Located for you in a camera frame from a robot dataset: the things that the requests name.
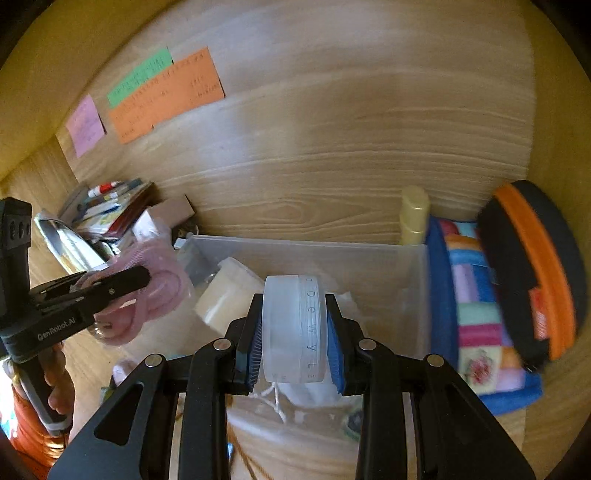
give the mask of human hand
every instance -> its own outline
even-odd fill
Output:
[[[66,370],[66,356],[63,352],[63,344],[58,343],[51,348],[43,350],[39,354],[39,362],[45,372],[45,382],[53,387],[53,391],[47,401],[50,408],[61,415],[68,415],[74,411],[74,382]],[[22,389],[18,374],[18,364],[7,360],[3,364],[4,371],[11,379],[14,390],[24,399],[27,394]]]

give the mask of pink sticky note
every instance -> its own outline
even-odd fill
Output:
[[[81,157],[105,136],[105,129],[100,121],[99,112],[90,95],[86,95],[72,116],[66,122],[70,132],[76,156]]]

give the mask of sticky note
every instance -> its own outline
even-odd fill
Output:
[[[120,142],[126,144],[160,122],[224,96],[209,49],[204,48],[145,82],[109,116]]]
[[[172,64],[173,58],[170,56],[170,52],[167,48],[163,48],[148,58],[148,60],[143,61],[141,65],[134,68],[127,77],[121,80],[119,85],[107,94],[111,108],[119,105],[146,80],[150,80],[150,78],[159,74]]]
[[[66,122],[76,156],[80,158],[105,136],[105,128],[90,95],[86,95]]]

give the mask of orange sleeve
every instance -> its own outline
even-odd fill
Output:
[[[67,445],[67,438],[51,437],[37,417],[33,406],[13,389],[17,436],[11,440],[25,464],[40,480],[46,480],[49,469]]]

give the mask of red label tag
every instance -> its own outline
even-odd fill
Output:
[[[548,339],[546,310],[544,296],[539,287],[530,290],[530,304],[534,321],[534,337],[536,340],[546,340]]]

